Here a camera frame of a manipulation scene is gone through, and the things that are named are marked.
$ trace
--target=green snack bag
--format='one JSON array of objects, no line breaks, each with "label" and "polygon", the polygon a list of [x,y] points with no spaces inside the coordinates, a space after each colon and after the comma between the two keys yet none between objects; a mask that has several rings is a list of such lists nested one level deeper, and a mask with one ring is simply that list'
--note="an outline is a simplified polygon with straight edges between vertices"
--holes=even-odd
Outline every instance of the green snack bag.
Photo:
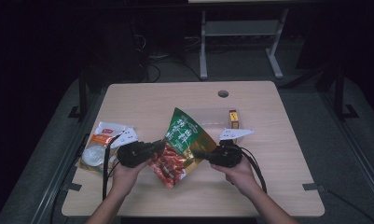
[{"label": "green snack bag", "polygon": [[201,159],[193,157],[191,150],[211,152],[216,148],[216,142],[210,135],[179,108],[174,109],[164,141],[163,153],[156,154],[149,166],[168,189],[201,162]]}]

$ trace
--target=person's left hand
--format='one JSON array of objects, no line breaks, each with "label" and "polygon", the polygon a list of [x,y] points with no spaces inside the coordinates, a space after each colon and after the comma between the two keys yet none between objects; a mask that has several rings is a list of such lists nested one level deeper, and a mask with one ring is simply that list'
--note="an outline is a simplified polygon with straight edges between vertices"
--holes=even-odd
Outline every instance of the person's left hand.
[{"label": "person's left hand", "polygon": [[134,168],[122,166],[120,163],[116,165],[113,171],[112,188],[109,193],[115,194],[120,198],[126,197],[130,194],[136,183],[138,174],[149,164],[149,162],[150,160],[147,160]]}]

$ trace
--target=dark background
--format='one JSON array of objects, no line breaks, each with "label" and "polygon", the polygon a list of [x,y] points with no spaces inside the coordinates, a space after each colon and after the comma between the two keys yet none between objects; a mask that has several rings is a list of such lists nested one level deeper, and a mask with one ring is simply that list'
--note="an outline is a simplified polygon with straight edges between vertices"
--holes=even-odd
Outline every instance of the dark background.
[{"label": "dark background", "polygon": [[[92,91],[142,79],[138,61],[144,63],[145,56],[135,52],[133,27],[126,22],[132,15],[92,16],[44,0],[0,1],[0,211],[81,71],[93,71],[88,77]],[[183,35],[199,34],[196,13],[145,15],[145,27],[138,28],[181,56]],[[374,108],[374,1],[291,9],[282,37],[298,35],[306,38],[299,67],[313,69],[335,58]],[[115,71],[122,75],[115,77]]]}]

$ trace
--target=floor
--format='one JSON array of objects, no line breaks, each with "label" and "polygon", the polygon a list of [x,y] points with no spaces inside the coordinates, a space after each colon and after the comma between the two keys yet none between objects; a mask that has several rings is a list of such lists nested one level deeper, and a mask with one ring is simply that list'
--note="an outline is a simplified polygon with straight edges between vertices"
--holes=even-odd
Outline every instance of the floor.
[{"label": "floor", "polygon": [[[280,43],[276,52],[284,73],[280,80],[274,77],[266,57],[265,48],[270,41],[250,41],[248,46],[219,45],[220,49],[209,51],[206,81],[271,80],[280,87],[309,72],[295,69],[302,38]],[[153,55],[156,60],[150,61],[149,78],[143,81],[201,81],[197,77],[199,52],[193,45],[183,61],[172,55],[159,59],[165,54]],[[320,191],[326,213],[321,217],[297,219],[311,224],[374,223],[374,187],[359,159],[362,152],[374,170],[374,110],[358,86],[346,78],[344,104],[352,105],[359,118],[339,120],[332,109],[333,88],[328,92],[314,88],[319,77],[320,74],[293,89],[279,88],[312,177],[326,189]],[[86,133],[92,129],[104,95],[105,89],[101,93],[88,92],[87,116],[83,120],[68,118],[71,108],[78,105],[77,80],[70,86],[10,195],[0,223],[83,223],[86,220],[86,217],[65,217],[61,208],[74,174],[74,158],[83,146]]]}]

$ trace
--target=snack bag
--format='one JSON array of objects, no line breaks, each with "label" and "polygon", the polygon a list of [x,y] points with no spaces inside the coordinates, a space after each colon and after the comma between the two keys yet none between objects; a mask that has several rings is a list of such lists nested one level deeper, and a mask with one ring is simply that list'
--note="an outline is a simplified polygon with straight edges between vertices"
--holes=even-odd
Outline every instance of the snack bag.
[{"label": "snack bag", "polygon": [[[98,127],[94,131],[93,136],[84,149],[79,159],[79,167],[86,170],[97,171],[103,173],[104,170],[104,154],[105,149],[115,136],[132,130],[131,127],[122,124],[99,122]],[[110,157],[119,147],[119,143],[115,141],[110,148]]]},{"label": "snack bag", "polygon": [[164,141],[163,153],[153,157],[149,166],[167,189],[171,189],[201,162],[201,159],[193,157],[191,149],[211,152],[216,148],[216,142],[210,135],[179,108],[174,109]]}]

